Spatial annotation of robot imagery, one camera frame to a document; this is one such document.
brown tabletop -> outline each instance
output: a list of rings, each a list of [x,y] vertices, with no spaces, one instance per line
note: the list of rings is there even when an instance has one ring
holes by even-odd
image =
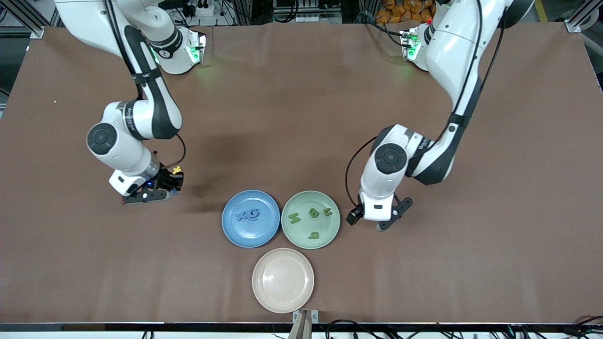
[[[231,244],[226,201],[261,189],[282,208],[313,189],[344,218],[354,151],[396,123],[436,138],[451,109],[372,27],[200,30],[207,64],[165,77],[183,113],[185,185],[137,206],[120,204],[85,143],[107,103],[135,97],[122,60],[65,29],[32,40],[0,121],[1,321],[290,321],[260,306],[250,282],[264,253],[295,246],[281,231],[257,249]],[[325,248],[300,250],[316,275],[306,307],[371,322],[603,313],[602,107],[580,35],[509,29],[450,177],[405,179],[398,193],[414,206],[387,232],[342,223]],[[164,162],[181,154],[177,139],[145,144]]]

